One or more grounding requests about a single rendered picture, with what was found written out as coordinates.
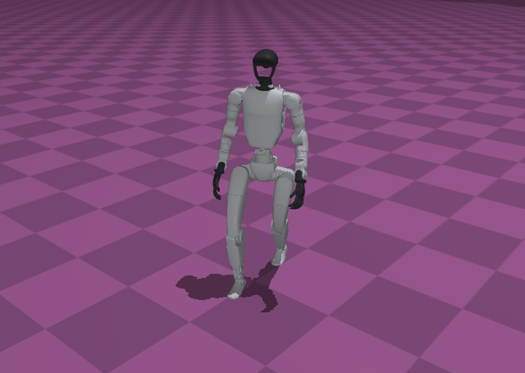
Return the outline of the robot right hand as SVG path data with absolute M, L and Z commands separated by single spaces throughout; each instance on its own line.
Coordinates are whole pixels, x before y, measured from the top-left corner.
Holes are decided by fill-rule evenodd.
M 219 180 L 220 180 L 220 177 L 221 177 L 221 174 L 224 174 L 224 169 L 225 169 L 225 163 L 224 162 L 219 162 L 218 163 L 218 166 L 217 166 L 217 169 L 214 169 L 214 171 L 216 172 L 215 175 L 214 175 L 214 178 L 213 178 L 213 195 L 215 196 L 216 199 L 219 199 L 221 200 L 220 196 L 217 191 L 219 192 L 220 189 L 218 187 L 218 183 L 219 183 Z

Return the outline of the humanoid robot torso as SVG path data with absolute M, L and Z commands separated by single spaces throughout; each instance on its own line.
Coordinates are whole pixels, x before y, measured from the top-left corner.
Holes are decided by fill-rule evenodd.
M 276 181 L 276 167 L 278 160 L 272 155 L 272 150 L 278 143 L 284 131 L 286 106 L 284 104 L 284 89 L 268 85 L 273 88 L 261 91 L 255 88 L 259 83 L 248 86 L 242 96 L 244 134 L 249 146 L 254 150 L 250 161 L 250 175 L 252 180 L 261 182 Z

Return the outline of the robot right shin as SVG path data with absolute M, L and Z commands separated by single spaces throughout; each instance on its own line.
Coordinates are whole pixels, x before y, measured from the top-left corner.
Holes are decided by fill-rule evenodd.
M 235 244 L 233 239 L 229 239 L 226 234 L 226 249 L 229 258 L 229 263 L 233 269 L 235 282 L 244 283 L 244 255 L 245 255 L 245 244 Z

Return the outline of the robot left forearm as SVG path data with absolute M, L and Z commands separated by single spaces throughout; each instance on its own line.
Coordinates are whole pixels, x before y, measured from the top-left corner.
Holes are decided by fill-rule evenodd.
M 308 167 L 308 135 L 304 131 L 302 134 L 302 140 L 303 145 L 299 145 L 296 148 L 294 148 L 295 152 L 295 171 L 294 171 L 294 177 L 295 172 L 297 170 L 302 171 L 302 178 L 307 179 L 307 167 Z

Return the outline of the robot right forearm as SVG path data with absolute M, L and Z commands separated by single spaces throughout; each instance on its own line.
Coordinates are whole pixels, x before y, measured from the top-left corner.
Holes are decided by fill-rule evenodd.
M 233 144 L 233 140 L 224 137 L 224 131 L 225 131 L 226 124 L 223 126 L 222 133 L 221 133 L 221 140 L 220 140 L 220 148 L 218 151 L 218 161 L 216 164 L 216 167 L 218 166 L 219 162 L 225 163 L 225 169 L 227 168 L 227 161 L 229 160 L 230 153 L 231 153 L 231 145 Z M 225 170 L 224 169 L 224 170 Z

